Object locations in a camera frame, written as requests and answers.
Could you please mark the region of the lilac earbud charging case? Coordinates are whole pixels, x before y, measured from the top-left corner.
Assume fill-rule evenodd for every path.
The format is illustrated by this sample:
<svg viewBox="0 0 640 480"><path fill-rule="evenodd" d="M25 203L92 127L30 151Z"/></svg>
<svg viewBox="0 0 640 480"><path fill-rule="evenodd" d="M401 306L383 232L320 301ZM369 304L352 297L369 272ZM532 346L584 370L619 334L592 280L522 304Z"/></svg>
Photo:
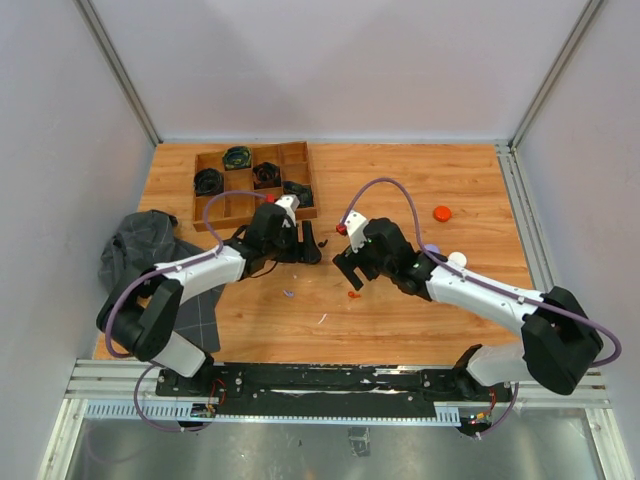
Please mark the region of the lilac earbud charging case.
<svg viewBox="0 0 640 480"><path fill-rule="evenodd" d="M431 253L440 254L441 250L437 245L434 244L424 244L423 247Z"/></svg>

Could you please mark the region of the white earbud charging case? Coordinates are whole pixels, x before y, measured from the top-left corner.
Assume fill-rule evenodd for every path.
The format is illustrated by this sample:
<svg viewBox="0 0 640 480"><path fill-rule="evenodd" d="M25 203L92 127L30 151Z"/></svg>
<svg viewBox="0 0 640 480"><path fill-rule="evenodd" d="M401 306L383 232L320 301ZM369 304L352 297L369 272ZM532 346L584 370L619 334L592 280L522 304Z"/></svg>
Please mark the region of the white earbud charging case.
<svg viewBox="0 0 640 480"><path fill-rule="evenodd" d="M466 267L468 264L468 259L466 255L458 251L451 252L450 255L448 256L448 260L462 268Z"/></svg>

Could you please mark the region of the red patterned rolled necktie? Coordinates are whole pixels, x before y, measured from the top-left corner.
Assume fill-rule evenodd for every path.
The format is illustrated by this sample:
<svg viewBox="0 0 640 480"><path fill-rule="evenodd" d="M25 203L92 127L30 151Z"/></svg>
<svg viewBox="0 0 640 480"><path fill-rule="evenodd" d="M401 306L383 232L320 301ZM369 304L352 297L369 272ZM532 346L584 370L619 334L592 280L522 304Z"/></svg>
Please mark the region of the red patterned rolled necktie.
<svg viewBox="0 0 640 480"><path fill-rule="evenodd" d="M262 162L252 169L255 190L275 188L281 186L281 173L278 165Z"/></svg>

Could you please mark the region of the black rolled necktie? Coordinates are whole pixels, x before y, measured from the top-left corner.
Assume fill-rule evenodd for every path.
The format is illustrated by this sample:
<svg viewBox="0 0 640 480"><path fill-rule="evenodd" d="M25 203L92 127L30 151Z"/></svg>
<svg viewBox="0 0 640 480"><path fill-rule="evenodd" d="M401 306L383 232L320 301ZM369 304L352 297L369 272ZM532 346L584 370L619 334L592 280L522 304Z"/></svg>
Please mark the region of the black rolled necktie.
<svg viewBox="0 0 640 480"><path fill-rule="evenodd" d="M224 191L224 176L215 168L202 169L195 174L193 186L197 197L216 196Z"/></svg>

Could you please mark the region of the green rolled necktie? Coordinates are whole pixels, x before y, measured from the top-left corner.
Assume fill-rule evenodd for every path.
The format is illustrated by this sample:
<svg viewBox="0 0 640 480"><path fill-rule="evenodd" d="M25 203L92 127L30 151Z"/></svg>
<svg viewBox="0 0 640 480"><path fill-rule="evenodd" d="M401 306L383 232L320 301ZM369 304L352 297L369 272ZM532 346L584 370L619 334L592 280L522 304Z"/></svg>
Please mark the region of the green rolled necktie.
<svg viewBox="0 0 640 480"><path fill-rule="evenodd" d="M224 152L222 162L226 171L248 169L252 165L252 150L248 146L232 146Z"/></svg>

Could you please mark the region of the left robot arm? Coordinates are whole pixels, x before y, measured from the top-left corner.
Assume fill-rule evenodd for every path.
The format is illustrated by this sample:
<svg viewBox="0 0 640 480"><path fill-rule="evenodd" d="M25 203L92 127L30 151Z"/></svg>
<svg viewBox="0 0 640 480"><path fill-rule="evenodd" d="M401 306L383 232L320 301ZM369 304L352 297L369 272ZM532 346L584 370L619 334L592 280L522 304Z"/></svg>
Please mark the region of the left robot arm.
<svg viewBox="0 0 640 480"><path fill-rule="evenodd" d="M242 237L180 261L134 263L100 310L98 329L136 359L177 373L190 394L207 393L214 383L214 371L205 365L211 358L174 330L180 306L251 277L270 260L290 256L298 244L298 207L296 196L283 195L257 208Z"/></svg>

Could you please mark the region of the dark rolled necktie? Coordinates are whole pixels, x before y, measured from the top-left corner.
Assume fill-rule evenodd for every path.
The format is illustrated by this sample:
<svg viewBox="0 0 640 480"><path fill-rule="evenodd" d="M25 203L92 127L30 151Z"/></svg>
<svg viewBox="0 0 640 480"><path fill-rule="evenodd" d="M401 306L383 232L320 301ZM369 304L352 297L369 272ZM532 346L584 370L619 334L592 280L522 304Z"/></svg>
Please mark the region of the dark rolled necktie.
<svg viewBox="0 0 640 480"><path fill-rule="evenodd" d="M314 206L313 190L310 185L284 181L283 192L286 195L295 195L299 201L299 208L311 208Z"/></svg>

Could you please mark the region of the orange earbud charging case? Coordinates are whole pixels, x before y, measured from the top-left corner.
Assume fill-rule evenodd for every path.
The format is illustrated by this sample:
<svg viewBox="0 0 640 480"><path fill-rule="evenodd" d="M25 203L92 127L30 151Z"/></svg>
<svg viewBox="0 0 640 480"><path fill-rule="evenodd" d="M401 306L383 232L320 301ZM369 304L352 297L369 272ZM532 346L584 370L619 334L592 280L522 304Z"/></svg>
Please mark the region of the orange earbud charging case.
<svg viewBox="0 0 640 480"><path fill-rule="evenodd" d="M444 205L439 205L433 210L433 218L438 222L448 222L452 218L452 211Z"/></svg>

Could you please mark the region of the aluminium left frame post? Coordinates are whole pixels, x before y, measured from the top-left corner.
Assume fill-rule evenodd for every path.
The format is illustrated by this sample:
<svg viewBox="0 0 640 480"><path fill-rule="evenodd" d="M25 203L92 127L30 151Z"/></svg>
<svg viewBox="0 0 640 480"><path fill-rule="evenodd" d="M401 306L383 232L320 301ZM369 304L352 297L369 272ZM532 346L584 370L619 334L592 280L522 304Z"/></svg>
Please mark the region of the aluminium left frame post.
<svg viewBox="0 0 640 480"><path fill-rule="evenodd" d="M163 140L135 88L94 2L90 0L73 0L73 4L94 39L147 139L154 147L157 147Z"/></svg>

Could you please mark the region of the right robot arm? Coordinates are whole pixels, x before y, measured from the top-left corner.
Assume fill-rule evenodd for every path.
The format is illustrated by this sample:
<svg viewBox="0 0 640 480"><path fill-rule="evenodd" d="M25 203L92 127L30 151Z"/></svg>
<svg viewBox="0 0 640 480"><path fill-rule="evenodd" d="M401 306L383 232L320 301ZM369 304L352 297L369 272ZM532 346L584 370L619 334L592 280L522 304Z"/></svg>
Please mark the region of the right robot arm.
<svg viewBox="0 0 640 480"><path fill-rule="evenodd" d="M464 352L452 377L463 399L519 381L535 381L568 396L603 348L596 329L582 323L585 312L566 289L543 293L470 272L446 256L414 249L387 218L369 220L352 212L336 230L349 244L333 263L355 290L365 280L383 276L407 295L462 308L517 335L511 344L474 345Z"/></svg>

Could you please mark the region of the wooden compartment tray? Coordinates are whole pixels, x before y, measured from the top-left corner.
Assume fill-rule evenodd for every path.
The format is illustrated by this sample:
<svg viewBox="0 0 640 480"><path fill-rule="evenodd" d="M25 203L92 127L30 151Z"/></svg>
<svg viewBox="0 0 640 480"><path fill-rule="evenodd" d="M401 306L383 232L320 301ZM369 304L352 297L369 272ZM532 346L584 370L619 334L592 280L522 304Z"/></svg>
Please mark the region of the wooden compartment tray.
<svg viewBox="0 0 640 480"><path fill-rule="evenodd" d="M310 185L313 190L307 143L291 142L248 147L252 150L252 165L242 170L225 170L222 157L228 148L195 155L193 179L198 171L206 168L215 168L224 176L224 191L216 196L197 197L193 186L192 225L196 231L204 232L208 226L215 229L228 229L248 223L256 208L264 202L266 197L275 200L285 194L284 181ZM280 187L254 189L252 169L262 162L271 162L279 166ZM298 219L311 220L318 216L314 190L313 199L313 207L298 207L296 213Z"/></svg>

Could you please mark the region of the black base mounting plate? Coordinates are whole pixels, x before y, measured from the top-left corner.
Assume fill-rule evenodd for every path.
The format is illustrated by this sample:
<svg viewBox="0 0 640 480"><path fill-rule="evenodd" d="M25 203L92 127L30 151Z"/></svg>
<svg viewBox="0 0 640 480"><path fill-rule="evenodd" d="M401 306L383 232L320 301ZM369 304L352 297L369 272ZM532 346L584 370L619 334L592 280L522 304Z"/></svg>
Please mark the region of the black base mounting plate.
<svg viewBox="0 0 640 480"><path fill-rule="evenodd" d="M412 404L508 402L504 384L486 387L462 370L395 365L258 364L207 365L192 378L160 371L155 393L161 397L202 398L214 412L223 405L268 409L300 405L304 410L375 413Z"/></svg>

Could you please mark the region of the aluminium corner frame post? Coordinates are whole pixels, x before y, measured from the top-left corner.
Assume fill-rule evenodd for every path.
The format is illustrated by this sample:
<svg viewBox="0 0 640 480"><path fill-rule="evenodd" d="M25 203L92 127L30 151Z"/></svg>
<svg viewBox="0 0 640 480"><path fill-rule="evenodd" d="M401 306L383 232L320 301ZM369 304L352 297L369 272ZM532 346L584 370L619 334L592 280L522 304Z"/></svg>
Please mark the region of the aluminium corner frame post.
<svg viewBox="0 0 640 480"><path fill-rule="evenodd" d="M606 0L588 0L585 2L508 142L509 150L513 155L516 154L522 145L528 132L551 97L555 87L570 65L574 55L579 50L606 5Z"/></svg>

